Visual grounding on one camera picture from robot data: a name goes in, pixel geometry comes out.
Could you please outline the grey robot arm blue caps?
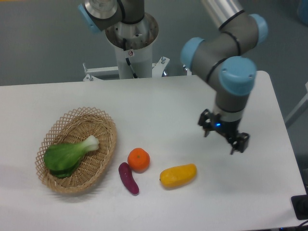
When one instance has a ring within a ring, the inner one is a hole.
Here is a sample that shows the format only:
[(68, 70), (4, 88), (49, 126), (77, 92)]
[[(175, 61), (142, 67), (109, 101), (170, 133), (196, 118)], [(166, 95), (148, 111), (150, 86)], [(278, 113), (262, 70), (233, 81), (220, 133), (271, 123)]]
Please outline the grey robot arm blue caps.
[[(215, 92), (213, 110), (204, 110), (198, 124), (208, 135), (215, 131), (244, 152), (250, 136), (238, 126), (254, 87), (257, 68), (243, 54), (262, 43), (268, 25), (257, 14), (247, 14), (236, 0), (205, 0), (219, 36), (212, 41), (195, 37), (183, 46), (181, 62)], [(158, 35), (156, 20), (145, 12), (142, 0), (85, 0), (78, 10), (90, 30), (104, 31), (118, 53), (121, 79), (152, 77), (152, 54), (147, 52)]]

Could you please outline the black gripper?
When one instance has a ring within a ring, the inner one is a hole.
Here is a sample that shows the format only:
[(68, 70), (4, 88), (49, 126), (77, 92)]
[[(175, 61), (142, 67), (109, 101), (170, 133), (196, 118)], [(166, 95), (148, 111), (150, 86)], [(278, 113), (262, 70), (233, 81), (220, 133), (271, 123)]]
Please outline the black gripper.
[(231, 145), (230, 154), (234, 152), (243, 153), (249, 144), (250, 135), (248, 133), (239, 133), (238, 126), (243, 117), (243, 110), (235, 113), (223, 110), (205, 109), (199, 117), (198, 125), (204, 131), (204, 137), (207, 137), (211, 131), (215, 131), (223, 136)]

